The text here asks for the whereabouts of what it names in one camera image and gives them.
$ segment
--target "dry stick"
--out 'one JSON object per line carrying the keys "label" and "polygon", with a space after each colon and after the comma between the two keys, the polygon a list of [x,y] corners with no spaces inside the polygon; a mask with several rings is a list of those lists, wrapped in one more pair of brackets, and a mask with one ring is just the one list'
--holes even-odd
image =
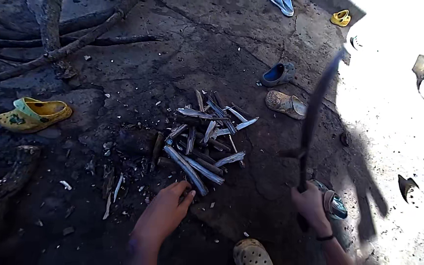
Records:
{"label": "dry stick", "polygon": [[[60,49],[58,21],[62,11],[62,0],[43,0],[40,16],[40,35],[44,50],[48,53]],[[53,62],[55,75],[61,79],[72,78],[78,73],[64,58]]]}
{"label": "dry stick", "polygon": [[39,58],[16,67],[10,71],[4,71],[0,73],[0,81],[22,75],[23,73],[36,69],[42,65],[57,61],[63,57],[66,57],[75,51],[83,48],[89,43],[93,42],[99,36],[107,32],[114,24],[121,20],[132,8],[138,3],[138,0],[123,0],[119,5],[117,11],[103,24],[97,26],[95,29],[79,38],[77,41],[70,43],[58,50],[52,51],[47,55],[42,55]]}
{"label": "dry stick", "polygon": [[[60,37],[60,44],[62,46],[68,45],[76,41],[77,37]],[[116,38],[102,38],[88,44],[90,46],[112,46],[121,44],[131,44],[145,41],[163,41],[165,40],[164,34],[150,34],[150,35],[133,35],[129,37],[116,37]],[[0,40],[0,48],[36,48],[42,47],[42,40]]]}

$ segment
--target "human hand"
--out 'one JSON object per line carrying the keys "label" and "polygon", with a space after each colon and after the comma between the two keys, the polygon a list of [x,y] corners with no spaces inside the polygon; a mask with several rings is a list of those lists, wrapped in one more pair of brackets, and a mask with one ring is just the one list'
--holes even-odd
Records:
{"label": "human hand", "polygon": [[196,195],[196,191],[192,190],[179,203],[186,188],[191,188],[191,184],[181,181],[160,190],[135,224],[131,239],[136,239],[137,243],[146,249],[159,250],[165,238],[186,216],[187,209]]}
{"label": "human hand", "polygon": [[299,213],[315,229],[319,237],[333,234],[330,222],[323,210],[323,195],[317,186],[307,181],[307,190],[303,193],[300,193],[296,187],[292,187],[291,198]]}

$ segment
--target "grey shoe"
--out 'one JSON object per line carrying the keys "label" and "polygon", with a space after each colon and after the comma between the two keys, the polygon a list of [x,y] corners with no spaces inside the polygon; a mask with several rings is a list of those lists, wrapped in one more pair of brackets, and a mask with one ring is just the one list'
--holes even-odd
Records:
{"label": "grey shoe", "polygon": [[292,63],[277,63],[269,71],[264,73],[260,79],[263,86],[273,87],[280,84],[289,83],[295,75],[295,68]]}

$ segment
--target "shoe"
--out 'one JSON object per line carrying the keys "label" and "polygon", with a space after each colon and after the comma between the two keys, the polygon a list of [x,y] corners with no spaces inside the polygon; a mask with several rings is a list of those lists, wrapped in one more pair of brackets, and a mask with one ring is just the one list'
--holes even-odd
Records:
{"label": "shoe", "polygon": [[0,114],[0,125],[16,133],[34,133],[68,118],[73,112],[62,101],[40,101],[23,97],[13,102],[15,109]]}

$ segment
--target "small yellow shoe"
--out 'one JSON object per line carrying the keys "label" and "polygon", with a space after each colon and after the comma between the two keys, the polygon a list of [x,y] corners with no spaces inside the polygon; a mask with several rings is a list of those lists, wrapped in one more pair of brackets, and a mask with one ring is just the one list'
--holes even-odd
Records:
{"label": "small yellow shoe", "polygon": [[334,13],[330,18],[331,23],[340,27],[346,27],[351,21],[350,11],[348,9]]}
{"label": "small yellow shoe", "polygon": [[40,101],[28,97],[13,102],[15,109],[0,114],[0,125],[16,133],[34,133],[68,118],[73,112],[62,101]]}

